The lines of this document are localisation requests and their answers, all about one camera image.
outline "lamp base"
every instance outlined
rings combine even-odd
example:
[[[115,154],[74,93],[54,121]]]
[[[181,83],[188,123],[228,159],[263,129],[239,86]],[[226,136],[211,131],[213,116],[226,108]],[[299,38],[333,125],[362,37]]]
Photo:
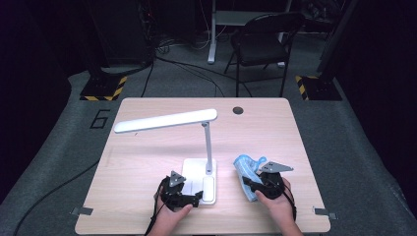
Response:
[[[187,180],[184,182],[182,194],[195,195],[203,190],[203,198],[200,200],[201,205],[213,205],[215,203],[217,165],[213,159],[211,161],[212,172],[207,175],[207,163],[206,158],[187,158],[183,163],[182,176]]]

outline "lamp arm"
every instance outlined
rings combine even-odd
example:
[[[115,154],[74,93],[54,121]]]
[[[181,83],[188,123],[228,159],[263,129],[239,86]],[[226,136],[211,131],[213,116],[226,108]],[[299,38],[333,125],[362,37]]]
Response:
[[[205,128],[206,133],[206,147],[208,150],[208,163],[206,164],[206,174],[211,175],[212,173],[212,161],[211,161],[211,138],[209,132],[209,122],[203,122],[202,126]]]

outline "yellow black hazard tape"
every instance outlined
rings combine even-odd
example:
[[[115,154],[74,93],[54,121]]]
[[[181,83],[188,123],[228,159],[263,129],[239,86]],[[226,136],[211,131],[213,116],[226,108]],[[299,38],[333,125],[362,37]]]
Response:
[[[113,95],[111,96],[80,96],[80,100],[90,100],[90,101],[96,101],[96,100],[117,100],[120,93],[122,92],[123,86],[125,85],[126,81],[128,80],[127,77],[124,77],[120,80],[119,85],[117,86],[116,91],[114,91]]]
[[[295,81],[297,82],[298,89],[300,90],[300,93],[301,93],[301,97],[303,97],[303,100],[310,100],[309,95],[307,95],[307,90],[303,84],[303,78],[309,78],[309,79],[318,79],[318,78],[317,77],[305,77],[305,76],[295,77]]]

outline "black chair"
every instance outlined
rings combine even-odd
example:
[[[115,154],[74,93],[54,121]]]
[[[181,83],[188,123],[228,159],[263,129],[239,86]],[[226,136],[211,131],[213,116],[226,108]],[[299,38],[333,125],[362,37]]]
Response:
[[[264,80],[282,78],[279,93],[279,96],[282,96],[292,41],[294,35],[303,26],[304,21],[304,15],[298,12],[266,14],[249,21],[237,33],[232,35],[230,42],[233,46],[233,53],[227,63],[224,74],[227,73],[229,65],[236,65],[236,97],[239,96],[240,84],[259,81],[240,81],[239,66],[265,65],[265,69],[268,64],[279,62],[285,64],[283,75]],[[277,36],[281,32],[283,33],[283,38],[280,42]],[[232,63],[235,55],[237,55],[237,61]]]

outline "wooden table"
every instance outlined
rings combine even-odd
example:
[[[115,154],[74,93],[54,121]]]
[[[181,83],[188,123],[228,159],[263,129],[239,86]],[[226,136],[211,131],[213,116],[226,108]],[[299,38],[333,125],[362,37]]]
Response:
[[[233,113],[242,107],[243,114]],[[217,196],[212,206],[193,208],[175,234],[276,233],[265,207],[246,199],[233,166],[240,154],[288,165],[283,172],[292,185],[297,224],[305,233],[327,232],[327,216],[294,116],[284,98],[126,98],[114,124],[120,121],[215,108],[210,122],[212,157],[217,162]],[[207,157],[201,124],[139,133],[110,133],[89,188],[78,234],[144,234],[153,213],[160,181],[171,170],[182,172],[185,158]]]

